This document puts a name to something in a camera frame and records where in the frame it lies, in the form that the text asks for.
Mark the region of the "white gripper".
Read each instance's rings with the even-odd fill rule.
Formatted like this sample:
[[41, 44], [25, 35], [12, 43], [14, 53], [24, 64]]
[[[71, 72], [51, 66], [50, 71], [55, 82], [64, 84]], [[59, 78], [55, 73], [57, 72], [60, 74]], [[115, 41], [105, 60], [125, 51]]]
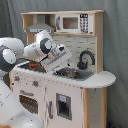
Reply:
[[41, 60], [41, 65], [49, 72], [72, 57], [70, 50], [63, 44], [58, 45], [50, 51], [52, 57]]

